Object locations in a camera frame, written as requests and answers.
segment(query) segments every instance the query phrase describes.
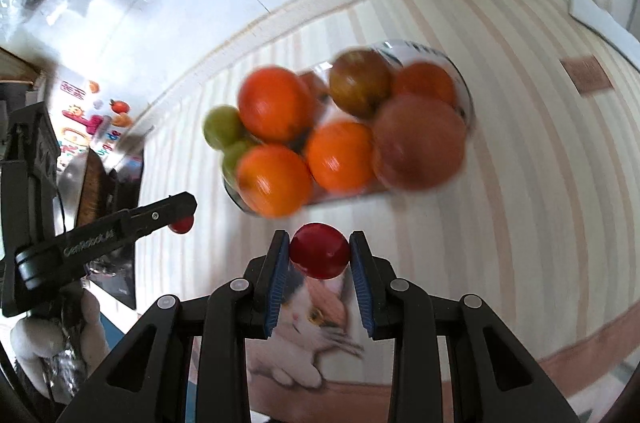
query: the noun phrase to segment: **red tomato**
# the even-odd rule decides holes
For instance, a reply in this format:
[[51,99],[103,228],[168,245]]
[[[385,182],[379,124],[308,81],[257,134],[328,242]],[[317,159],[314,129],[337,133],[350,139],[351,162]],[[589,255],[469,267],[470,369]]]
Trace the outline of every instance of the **red tomato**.
[[129,113],[129,104],[122,100],[111,100],[111,111],[116,114]]
[[173,233],[187,233],[191,227],[193,226],[193,215],[190,215],[189,217],[185,217],[184,219],[181,219],[180,221],[176,221],[175,223],[171,223],[169,225],[169,229],[173,232]]
[[351,249],[344,236],[322,223],[302,226],[289,244],[289,259],[306,276],[337,277],[347,267]]

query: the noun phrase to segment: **brown square patch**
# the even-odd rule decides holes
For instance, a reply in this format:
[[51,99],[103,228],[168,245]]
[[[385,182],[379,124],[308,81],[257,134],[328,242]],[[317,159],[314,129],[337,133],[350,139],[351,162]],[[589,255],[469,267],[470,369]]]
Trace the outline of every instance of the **brown square patch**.
[[565,58],[560,62],[581,95],[604,89],[613,89],[609,77],[602,69],[598,59],[593,55]]

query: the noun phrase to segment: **orange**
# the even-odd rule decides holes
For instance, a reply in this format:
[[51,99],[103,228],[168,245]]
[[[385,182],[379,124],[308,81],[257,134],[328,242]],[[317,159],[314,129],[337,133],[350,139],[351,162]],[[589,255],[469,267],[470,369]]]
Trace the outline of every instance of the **orange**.
[[313,126],[316,105],[295,73],[269,66],[246,77],[238,110],[244,126],[260,140],[289,143]]
[[284,145],[259,145],[236,170],[238,192],[264,217],[291,215],[311,197],[313,181],[305,161]]
[[416,62],[400,69],[394,80],[392,93],[394,96],[408,93],[435,98],[452,108],[458,104],[453,80],[443,68],[431,62]]
[[318,184],[334,193],[357,193],[374,178],[373,136],[369,127],[335,122],[316,129],[305,149],[306,163]]

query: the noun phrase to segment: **lime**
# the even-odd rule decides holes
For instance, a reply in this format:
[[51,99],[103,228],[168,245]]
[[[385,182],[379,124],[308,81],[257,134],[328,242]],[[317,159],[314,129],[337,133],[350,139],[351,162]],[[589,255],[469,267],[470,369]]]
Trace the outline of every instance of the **lime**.
[[233,189],[236,188],[236,167],[238,167],[238,162],[242,159],[242,156],[257,145],[258,143],[254,142],[254,140],[244,138],[225,149],[225,156],[222,159],[222,175]]
[[207,113],[202,125],[204,139],[216,150],[224,150],[240,140],[244,127],[238,110],[233,106],[218,106]]

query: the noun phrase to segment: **blue gripper pad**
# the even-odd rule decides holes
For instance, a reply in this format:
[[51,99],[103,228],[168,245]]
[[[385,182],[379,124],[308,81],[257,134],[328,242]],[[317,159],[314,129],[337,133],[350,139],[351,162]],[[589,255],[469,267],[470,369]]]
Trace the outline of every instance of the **blue gripper pad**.
[[269,282],[269,292],[267,295],[267,305],[264,317],[264,334],[271,336],[271,332],[278,323],[280,314],[280,304],[282,304],[282,293],[287,281],[287,270],[289,269],[289,236],[282,238],[282,244],[278,251],[276,266]]
[[369,338],[372,338],[376,328],[373,320],[373,295],[371,294],[371,287],[364,271],[364,263],[353,235],[350,237],[349,243],[351,246],[351,275],[353,275],[353,286],[358,299],[360,318]]

